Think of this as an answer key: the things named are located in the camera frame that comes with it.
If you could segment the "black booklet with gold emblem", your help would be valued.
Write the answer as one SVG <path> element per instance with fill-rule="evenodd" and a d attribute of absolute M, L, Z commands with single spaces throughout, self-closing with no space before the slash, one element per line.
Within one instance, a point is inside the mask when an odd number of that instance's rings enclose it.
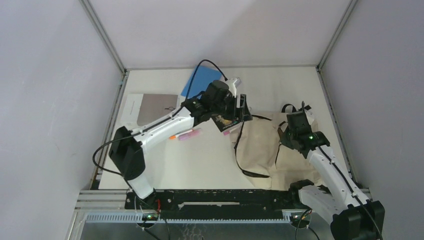
<path fill-rule="evenodd" d="M 211 117 L 211 120 L 214 122 L 221 133 L 233 131 L 242 125 L 242 123 L 237 120 L 227 120 L 224 119 L 221 115 L 214 115 Z"/>

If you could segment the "beige canvas student bag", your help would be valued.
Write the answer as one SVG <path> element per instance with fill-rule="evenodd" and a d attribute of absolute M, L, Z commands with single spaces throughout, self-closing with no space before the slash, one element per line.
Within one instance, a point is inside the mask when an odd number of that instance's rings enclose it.
<path fill-rule="evenodd" d="M 241 173 L 258 189 L 287 191 L 290 184 L 310 180 L 324 184 L 318 171 L 295 149 L 280 143 L 287 115 L 294 110 L 284 106 L 279 112 L 257 112 L 229 134 L 235 161 Z"/>

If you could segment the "pink translucent tube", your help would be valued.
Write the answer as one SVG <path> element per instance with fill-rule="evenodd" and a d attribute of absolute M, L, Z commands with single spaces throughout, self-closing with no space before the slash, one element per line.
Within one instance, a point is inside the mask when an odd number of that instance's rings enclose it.
<path fill-rule="evenodd" d="M 184 140 L 187 140 L 189 138 L 192 138 L 192 137 L 199 135 L 201 132 L 202 132 L 202 130 L 197 128 L 197 129 L 194 129 L 194 131 L 192 131 L 192 132 L 189 132 L 187 134 L 179 136 L 177 139 L 179 141 L 184 141 Z"/>

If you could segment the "orange capped white pen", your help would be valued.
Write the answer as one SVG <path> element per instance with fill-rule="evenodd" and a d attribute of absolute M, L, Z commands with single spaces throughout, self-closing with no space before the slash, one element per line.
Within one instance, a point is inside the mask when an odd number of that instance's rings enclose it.
<path fill-rule="evenodd" d="M 178 138 L 179 136 L 182 136 L 182 135 L 188 134 L 188 133 L 193 132 L 193 131 L 194 131 L 194 129 L 188 129 L 188 130 L 186 130 L 186 131 L 182 131 L 182 132 L 179 132 L 179 133 L 177 133 L 177 134 L 175 134 L 175 135 L 170 136 L 170 137 L 169 137 L 169 139 L 170 139 L 170 140 L 172 140 L 172 139 L 176 139 L 176 138 Z"/>

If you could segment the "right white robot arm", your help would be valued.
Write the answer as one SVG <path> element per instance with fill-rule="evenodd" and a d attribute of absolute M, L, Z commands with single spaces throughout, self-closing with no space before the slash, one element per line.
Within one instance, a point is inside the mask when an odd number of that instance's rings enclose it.
<path fill-rule="evenodd" d="M 371 200 L 339 167 L 329 140 L 313 131 L 305 110 L 288 113 L 280 142 L 298 151 L 320 174 L 327 191 L 304 179 L 289 187 L 289 203 L 316 212 L 330 227 L 335 240 L 381 240 L 385 208 Z"/>

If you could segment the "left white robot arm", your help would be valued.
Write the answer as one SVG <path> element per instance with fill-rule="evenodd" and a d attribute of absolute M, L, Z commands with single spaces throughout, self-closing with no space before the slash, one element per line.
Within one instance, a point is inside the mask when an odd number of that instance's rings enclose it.
<path fill-rule="evenodd" d="M 157 196 L 144 171 L 147 151 L 172 135 L 185 132 L 213 117 L 220 116 L 230 122 L 252 119 L 245 94 L 238 94 L 241 79 L 214 80 L 205 91 L 181 103 L 180 108 L 165 116 L 132 130 L 122 126 L 110 142 L 109 158 L 117 167 L 124 181 L 137 196 L 137 202 L 149 209 Z"/>

